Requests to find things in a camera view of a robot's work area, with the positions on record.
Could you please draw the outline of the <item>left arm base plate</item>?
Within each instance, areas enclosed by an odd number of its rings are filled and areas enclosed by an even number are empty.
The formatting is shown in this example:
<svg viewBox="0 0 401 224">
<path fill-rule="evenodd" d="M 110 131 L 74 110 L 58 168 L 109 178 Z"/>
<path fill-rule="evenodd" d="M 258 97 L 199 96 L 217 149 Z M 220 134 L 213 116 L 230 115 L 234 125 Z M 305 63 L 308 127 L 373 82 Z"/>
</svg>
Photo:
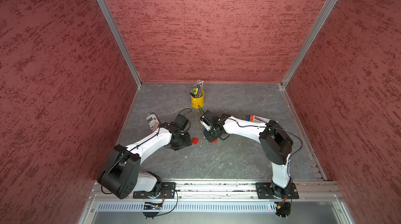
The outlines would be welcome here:
<svg viewBox="0 0 401 224">
<path fill-rule="evenodd" d="M 160 182 L 156 185 L 156 190 L 151 192 L 137 191 L 133 193 L 134 199 L 146 199 L 146 200 L 163 200 L 173 199 L 175 197 L 175 182 Z"/>
</svg>

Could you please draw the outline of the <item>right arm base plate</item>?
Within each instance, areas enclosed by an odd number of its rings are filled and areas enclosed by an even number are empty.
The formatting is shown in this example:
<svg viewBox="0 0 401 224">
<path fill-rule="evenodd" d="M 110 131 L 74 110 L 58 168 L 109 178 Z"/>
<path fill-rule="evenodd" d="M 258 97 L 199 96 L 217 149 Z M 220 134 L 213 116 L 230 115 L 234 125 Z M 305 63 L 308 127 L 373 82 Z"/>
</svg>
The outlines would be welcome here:
<svg viewBox="0 0 401 224">
<path fill-rule="evenodd" d="M 255 184 L 258 199 L 262 200 L 298 200 L 299 194 L 296 185 L 292 182 L 283 188 L 274 183 L 258 182 Z"/>
</svg>

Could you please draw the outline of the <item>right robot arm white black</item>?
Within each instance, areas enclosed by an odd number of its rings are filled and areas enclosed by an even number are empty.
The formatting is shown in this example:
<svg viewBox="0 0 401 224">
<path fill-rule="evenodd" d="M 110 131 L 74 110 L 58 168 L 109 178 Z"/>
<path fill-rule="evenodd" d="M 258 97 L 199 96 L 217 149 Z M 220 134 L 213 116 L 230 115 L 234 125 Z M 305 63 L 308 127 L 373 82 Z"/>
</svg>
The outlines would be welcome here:
<svg viewBox="0 0 401 224">
<path fill-rule="evenodd" d="M 221 117 L 206 111 L 200 122 L 204 126 L 204 136 L 209 142 L 222 136 L 238 135 L 259 143 L 266 158 L 272 163 L 272 181 L 266 190 L 268 199 L 298 199 L 296 186 L 289 173 L 289 161 L 292 156 L 295 136 L 282 129 L 277 121 L 256 123 L 240 120 L 234 116 L 223 114 Z"/>
</svg>

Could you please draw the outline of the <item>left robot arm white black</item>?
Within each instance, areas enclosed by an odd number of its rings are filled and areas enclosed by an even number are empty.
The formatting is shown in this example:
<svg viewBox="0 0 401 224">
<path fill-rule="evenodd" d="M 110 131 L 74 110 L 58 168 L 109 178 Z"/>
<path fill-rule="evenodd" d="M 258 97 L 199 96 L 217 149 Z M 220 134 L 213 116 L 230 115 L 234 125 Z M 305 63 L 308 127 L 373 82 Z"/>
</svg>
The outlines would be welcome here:
<svg viewBox="0 0 401 224">
<path fill-rule="evenodd" d="M 192 139 L 187 130 L 180 130 L 172 123 L 163 123 L 155 132 L 133 144 L 114 146 L 97 182 L 102 190 L 108 190 L 120 200 L 132 192 L 158 194 L 161 178 L 151 172 L 140 172 L 141 164 L 163 147 L 176 151 L 191 145 Z"/>
</svg>

